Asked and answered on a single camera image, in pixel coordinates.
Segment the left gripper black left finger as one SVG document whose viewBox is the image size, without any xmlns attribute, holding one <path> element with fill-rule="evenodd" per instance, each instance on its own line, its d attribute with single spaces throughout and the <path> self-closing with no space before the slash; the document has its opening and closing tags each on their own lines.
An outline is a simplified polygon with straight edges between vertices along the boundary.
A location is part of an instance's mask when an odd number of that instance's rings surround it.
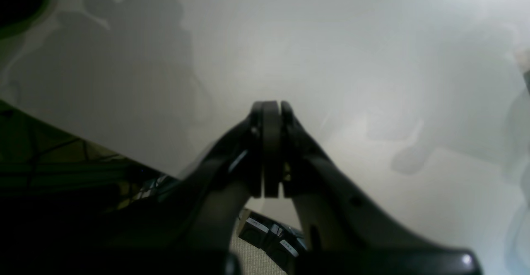
<svg viewBox="0 0 530 275">
<path fill-rule="evenodd" d="M 229 250 L 234 225 L 247 201 L 261 196 L 273 197 L 272 101 L 254 103 L 182 183 L 125 209 L 95 273 L 239 275 Z"/>
</svg>

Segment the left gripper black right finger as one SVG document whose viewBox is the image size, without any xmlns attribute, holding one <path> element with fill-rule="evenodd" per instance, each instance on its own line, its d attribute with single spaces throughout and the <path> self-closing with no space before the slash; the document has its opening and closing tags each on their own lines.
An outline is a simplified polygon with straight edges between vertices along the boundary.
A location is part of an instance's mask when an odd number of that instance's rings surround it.
<svg viewBox="0 0 530 275">
<path fill-rule="evenodd" d="M 292 200 L 307 250 L 290 275 L 480 275 L 475 254 L 413 233 L 354 184 L 305 131 L 286 101 L 273 102 L 274 183 Z"/>
</svg>

